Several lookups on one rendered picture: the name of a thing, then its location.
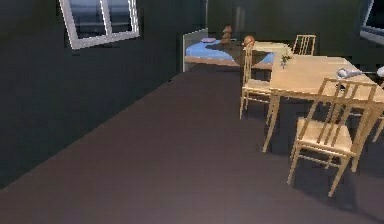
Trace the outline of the light wooden chair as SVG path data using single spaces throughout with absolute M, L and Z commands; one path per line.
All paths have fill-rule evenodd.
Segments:
M 292 47 L 297 55 L 314 55 L 316 36 L 313 34 L 298 34 Z
M 376 84 L 325 78 L 306 117 L 297 120 L 287 178 L 290 184 L 299 159 L 338 169 L 328 192 L 332 197 L 351 159 L 358 157 L 357 147 L 370 109 L 374 106 Z M 353 107 L 363 109 L 363 127 L 352 138 L 346 121 Z
M 281 53 L 289 48 L 284 43 L 274 42 L 253 42 L 244 47 L 244 69 L 243 69 L 243 84 L 240 97 L 239 117 L 242 117 L 243 110 L 248 109 L 250 101 L 270 103 L 270 84 L 267 81 L 251 78 L 251 68 L 253 51 L 262 51 L 267 53 Z

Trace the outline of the small green plant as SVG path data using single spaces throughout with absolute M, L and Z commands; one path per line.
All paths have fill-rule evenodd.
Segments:
M 291 60 L 293 58 L 293 54 L 291 52 L 288 52 L 286 54 L 284 54 L 282 57 L 281 57 L 281 67 L 282 68 L 285 68 L 288 61 Z

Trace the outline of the brown teddy bear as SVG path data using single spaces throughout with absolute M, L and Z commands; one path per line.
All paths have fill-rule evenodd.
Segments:
M 232 26 L 227 25 L 223 29 L 223 35 L 220 40 L 221 45 L 226 45 L 231 43 L 231 36 L 232 36 Z

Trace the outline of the white framed window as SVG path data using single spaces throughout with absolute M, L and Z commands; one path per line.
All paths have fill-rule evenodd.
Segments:
M 136 0 L 59 0 L 73 50 L 140 36 Z
M 360 36 L 384 46 L 384 0 L 368 0 Z

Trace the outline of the bed with blue cover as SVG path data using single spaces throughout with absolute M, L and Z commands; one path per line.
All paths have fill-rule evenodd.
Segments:
M 185 47 L 184 55 L 182 57 L 183 70 L 188 70 L 188 63 L 239 67 L 239 64 L 229 54 L 219 50 L 208 49 L 208 46 L 210 46 L 211 44 L 197 42 L 193 43 L 191 46 Z M 276 43 L 257 41 L 256 45 L 254 46 L 254 49 L 257 51 L 266 52 L 267 55 L 263 56 L 258 63 L 254 63 L 252 67 L 257 69 L 271 69 L 273 62 L 272 53 L 276 51 L 277 48 L 278 46 Z

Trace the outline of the pale grey blue dish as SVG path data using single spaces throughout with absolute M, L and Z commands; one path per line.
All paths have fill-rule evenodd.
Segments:
M 336 72 L 336 76 L 338 79 L 348 79 L 350 77 L 362 75 L 363 72 L 360 70 L 351 70 L 346 68 L 341 68 Z

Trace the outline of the light wooden dining table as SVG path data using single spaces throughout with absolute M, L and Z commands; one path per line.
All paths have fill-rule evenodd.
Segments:
M 278 117 L 280 98 L 311 100 L 325 78 L 336 78 L 337 71 L 344 68 L 357 72 L 358 68 L 343 57 L 295 55 L 285 66 L 281 54 L 275 54 L 270 77 L 271 116 L 267 118 L 268 133 L 263 152 L 269 147 Z

